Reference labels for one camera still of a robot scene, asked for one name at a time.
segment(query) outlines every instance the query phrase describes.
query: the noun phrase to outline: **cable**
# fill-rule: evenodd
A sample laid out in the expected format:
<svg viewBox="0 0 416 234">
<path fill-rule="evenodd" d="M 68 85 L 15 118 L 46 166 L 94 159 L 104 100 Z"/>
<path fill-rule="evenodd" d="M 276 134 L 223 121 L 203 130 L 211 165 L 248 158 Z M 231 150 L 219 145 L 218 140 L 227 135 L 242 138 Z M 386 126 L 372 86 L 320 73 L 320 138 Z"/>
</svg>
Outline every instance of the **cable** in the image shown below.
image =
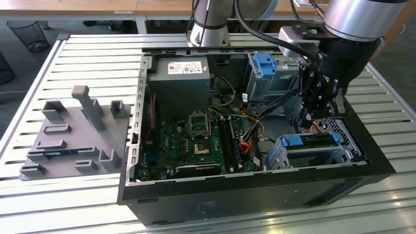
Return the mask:
<svg viewBox="0 0 416 234">
<path fill-rule="evenodd" d="M 206 26 L 207 26 L 207 19 L 208 19 L 208 12 L 210 12 L 210 0 L 208 0 L 208 3 L 207 3 L 207 13 L 206 13 L 206 20 L 204 20 L 204 27 L 203 27 L 203 35 L 202 35 L 202 41 L 200 41 L 200 47 L 203 45 L 203 40 L 204 40 L 204 34 L 206 34 Z"/>
<path fill-rule="evenodd" d="M 274 144 L 276 144 L 276 141 L 272 138 L 262 138 L 262 139 L 259 139 L 259 141 L 270 141 Z"/>
<path fill-rule="evenodd" d="M 324 18 L 324 10 L 319 7 L 319 5 L 316 4 L 316 2 L 315 2 L 315 0 L 310 0 L 310 2 L 311 2 L 311 5 L 314 6 L 314 8 L 315 8 L 315 11 L 316 11 L 316 13 L 318 13 L 318 15 L 322 17 L 322 18 Z"/>
<path fill-rule="evenodd" d="M 316 4 L 316 1 L 315 1 L 315 0 L 310 0 L 310 3 L 311 3 L 311 5 L 314 6 L 315 9 L 319 8 L 319 5 Z"/>
<path fill-rule="evenodd" d="M 222 104 L 226 104 L 223 95 L 220 95 L 220 101 L 222 101 Z M 236 112 L 232 110 L 230 106 L 223 106 L 223 108 L 227 108 L 230 110 L 230 114 L 236 114 Z"/>
<path fill-rule="evenodd" d="M 222 115 L 222 116 L 238 116 L 238 117 L 244 117 L 244 118 L 247 118 L 247 116 L 243 116 L 243 115 L 236 115 L 236 114 L 226 114 L 224 112 L 222 112 L 219 109 L 216 109 L 215 107 L 210 107 L 212 110 L 214 110 L 214 112 L 216 112 L 219 115 Z"/>
<path fill-rule="evenodd" d="M 256 118 L 247 114 L 246 108 L 243 108 L 243 114 L 244 114 L 252 121 L 256 121 Z M 262 138 L 262 137 L 263 137 L 263 134 L 264 134 L 266 127 L 264 127 L 264 125 L 263 125 L 262 122 L 259 122 L 259 124 L 260 124 L 260 127 L 262 127 L 262 133 L 260 133 L 260 135 L 259 135 L 259 138 Z"/>
<path fill-rule="evenodd" d="M 292 13 L 294 13 L 294 16 L 295 18 L 298 19 L 298 21 L 303 22 L 303 23 L 318 23 L 320 24 L 319 22 L 315 22 L 312 20 L 304 20 L 300 18 L 298 12 L 296 12 L 296 8 L 295 8 L 295 3 L 294 3 L 295 0 L 290 0 L 290 3 L 291 3 L 291 8 L 292 8 Z"/>
<path fill-rule="evenodd" d="M 240 148 L 240 150 L 244 152 L 244 154 L 247 154 L 248 151 L 254 151 L 252 146 L 251 146 L 250 144 L 247 144 L 246 142 L 240 142 L 240 143 L 239 143 L 239 148 Z"/>
<path fill-rule="evenodd" d="M 287 49 L 290 49 L 291 51 L 299 53 L 300 55 L 308 57 L 311 60 L 319 60 L 318 56 L 315 54 L 312 54 L 308 50 L 304 50 L 303 48 L 298 47 L 296 45 L 286 42 L 284 40 L 280 40 L 278 38 L 271 37 L 270 35 L 260 33 L 258 31 L 255 31 L 248 25 L 247 22 L 243 18 L 242 15 L 242 11 L 240 11 L 240 0 L 234 0 L 234 8 L 235 8 L 235 15 L 239 19 L 239 22 L 243 26 L 243 28 L 247 30 L 247 32 L 250 32 L 255 37 L 263 39 L 264 41 L 282 46 Z"/>
<path fill-rule="evenodd" d="M 27 91 L 10 91 L 10 92 L 3 92 L 0 94 L 12 94 L 12 93 L 27 93 Z"/>
<path fill-rule="evenodd" d="M 323 133 L 324 131 L 320 129 L 320 127 L 318 126 L 316 122 L 312 123 L 312 127 L 315 128 L 318 133 Z"/>
<path fill-rule="evenodd" d="M 280 98 L 278 98 L 275 101 L 272 101 L 266 108 L 260 111 L 256 119 L 255 119 L 255 124 L 250 127 L 250 129 L 246 131 L 246 133 L 243 134 L 243 141 L 248 141 L 248 139 L 251 138 L 251 135 L 254 134 L 254 130 L 258 127 L 258 124 L 260 123 L 260 121 L 264 119 L 264 117 L 274 112 L 274 110 L 276 108 L 279 108 L 280 106 L 283 106 L 286 104 L 286 102 L 288 101 L 288 99 L 299 93 L 299 89 L 294 89 L 290 92 L 287 92 Z"/>
<path fill-rule="evenodd" d="M 403 34 L 404 31 L 406 31 L 406 24 L 403 25 L 403 30 L 402 30 L 402 32 L 399 34 Z"/>
<path fill-rule="evenodd" d="M 234 101 L 235 101 L 235 88 L 234 88 L 234 86 L 232 86 L 232 84 L 228 82 L 228 80 L 226 80 L 226 78 L 224 77 L 222 77 L 220 75 L 218 75 L 218 74 L 215 74 L 214 75 L 214 77 L 219 77 L 219 78 L 222 78 L 223 80 L 224 80 L 224 82 L 230 85 L 230 87 L 231 87 L 231 89 L 232 89 L 232 91 L 234 91 L 234 97 L 232 97 L 232 99 L 231 99 L 231 101 L 230 102 L 227 102 L 227 103 L 223 103 L 223 104 L 214 104 L 214 105 L 210 105 L 210 107 L 222 107 L 222 106 L 228 106 L 228 105 L 231 105 L 232 103 L 234 103 Z"/>
<path fill-rule="evenodd" d="M 262 153 L 262 157 L 264 158 L 264 159 L 267 159 L 268 158 L 268 156 L 267 157 L 264 157 L 264 155 L 266 154 L 268 154 L 268 152 L 271 152 L 272 150 L 268 150 L 268 151 L 266 151 L 266 152 L 260 152 Z"/>
</svg>

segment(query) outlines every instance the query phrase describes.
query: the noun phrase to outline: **gray carpet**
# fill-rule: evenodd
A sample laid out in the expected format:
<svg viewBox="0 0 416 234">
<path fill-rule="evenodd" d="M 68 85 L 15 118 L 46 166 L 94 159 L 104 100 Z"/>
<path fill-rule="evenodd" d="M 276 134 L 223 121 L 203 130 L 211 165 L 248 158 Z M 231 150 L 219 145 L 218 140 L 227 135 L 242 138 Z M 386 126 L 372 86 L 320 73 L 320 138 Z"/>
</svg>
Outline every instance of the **gray carpet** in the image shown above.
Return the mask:
<svg viewBox="0 0 416 234">
<path fill-rule="evenodd" d="M 0 93 L 27 91 L 30 89 L 59 34 L 119 33 L 110 30 L 108 21 L 99 21 L 99 24 L 94 27 L 84 26 L 82 21 L 50 21 L 50 27 L 50 30 L 44 30 L 51 44 L 50 49 L 39 53 L 31 53 L 7 27 L 6 21 L 0 21 L 0 52 L 16 75 L 7 84 L 0 85 Z M 26 93 L 0 94 L 0 137 L 4 134 L 24 97 Z"/>
<path fill-rule="evenodd" d="M 114 34 L 108 28 L 108 22 L 100 21 L 99 25 L 86 27 L 82 21 L 50 21 L 51 29 L 46 30 L 50 44 L 54 45 L 59 34 Z M 416 108 L 416 58 L 415 58 L 416 16 L 407 24 L 406 32 L 398 36 L 394 43 L 384 49 L 375 66 L 399 94 L 407 100 L 412 108 Z M 16 77 L 7 84 L 0 85 L 0 93 L 10 91 L 26 91 L 30 89 L 50 51 L 31 53 L 12 31 L 0 21 L 0 52 L 3 53 Z M 26 93 L 8 95 L 0 94 L 0 137 L 14 118 Z"/>
</svg>

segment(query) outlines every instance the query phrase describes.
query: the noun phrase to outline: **metal slotted table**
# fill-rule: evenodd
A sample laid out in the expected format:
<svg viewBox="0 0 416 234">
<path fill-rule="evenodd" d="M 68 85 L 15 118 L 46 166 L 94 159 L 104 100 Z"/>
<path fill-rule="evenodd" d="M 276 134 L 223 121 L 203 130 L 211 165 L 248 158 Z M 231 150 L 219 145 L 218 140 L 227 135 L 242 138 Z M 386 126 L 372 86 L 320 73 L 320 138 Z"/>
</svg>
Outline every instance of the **metal slotted table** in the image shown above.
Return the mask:
<svg viewBox="0 0 416 234">
<path fill-rule="evenodd" d="M 267 45 L 246 34 L 232 35 L 231 41 L 234 46 Z M 18 179 L 46 101 L 59 99 L 64 106 L 79 106 L 71 90 L 88 85 L 100 104 L 120 99 L 134 109 L 142 48 L 184 46 L 184 36 L 172 34 L 72 35 L 56 41 L 0 141 L 2 233 L 415 232 L 416 115 L 371 65 L 352 81 L 347 97 L 398 174 L 331 206 L 146 227 L 127 206 L 116 205 L 120 174 Z"/>
</svg>

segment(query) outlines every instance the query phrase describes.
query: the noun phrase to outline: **green motherboard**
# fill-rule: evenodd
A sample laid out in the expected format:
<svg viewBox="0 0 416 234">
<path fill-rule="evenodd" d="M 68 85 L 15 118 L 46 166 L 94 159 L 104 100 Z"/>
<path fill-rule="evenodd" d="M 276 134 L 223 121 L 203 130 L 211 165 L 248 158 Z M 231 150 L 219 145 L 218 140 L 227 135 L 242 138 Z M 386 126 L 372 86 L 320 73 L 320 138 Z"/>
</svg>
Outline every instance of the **green motherboard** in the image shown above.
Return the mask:
<svg viewBox="0 0 416 234">
<path fill-rule="evenodd" d="M 160 141 L 152 153 L 144 157 L 144 167 L 139 173 L 143 180 L 160 180 L 178 166 L 195 164 L 220 164 L 222 174 L 230 173 L 222 149 L 219 118 L 194 118 L 180 121 L 166 121 L 160 125 Z M 243 119 L 234 117 L 234 133 L 239 138 L 244 133 Z M 207 134 L 195 135 L 194 131 Z M 252 161 L 243 161 L 240 172 L 252 171 Z"/>
</svg>

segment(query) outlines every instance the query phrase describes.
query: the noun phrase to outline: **wooden desk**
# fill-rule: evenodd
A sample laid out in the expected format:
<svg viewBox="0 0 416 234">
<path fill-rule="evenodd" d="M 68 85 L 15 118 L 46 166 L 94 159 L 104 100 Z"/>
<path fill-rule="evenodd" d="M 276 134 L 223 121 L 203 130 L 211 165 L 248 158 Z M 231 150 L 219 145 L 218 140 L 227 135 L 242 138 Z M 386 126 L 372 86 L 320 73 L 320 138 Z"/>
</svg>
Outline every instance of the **wooden desk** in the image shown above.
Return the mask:
<svg viewBox="0 0 416 234">
<path fill-rule="evenodd" d="M 2 20 L 134 20 L 138 0 L 0 0 Z"/>
<path fill-rule="evenodd" d="M 138 0 L 136 24 L 140 34 L 147 33 L 147 20 L 190 20 L 192 0 Z M 320 19 L 312 8 L 298 8 L 306 20 Z M 279 0 L 274 15 L 267 20 L 296 20 L 288 0 Z"/>
<path fill-rule="evenodd" d="M 192 0 L 138 0 L 136 14 L 139 15 L 191 15 Z M 312 8 L 299 8 L 300 15 L 314 15 Z M 279 0 L 275 15 L 292 15 L 288 0 Z"/>
</svg>

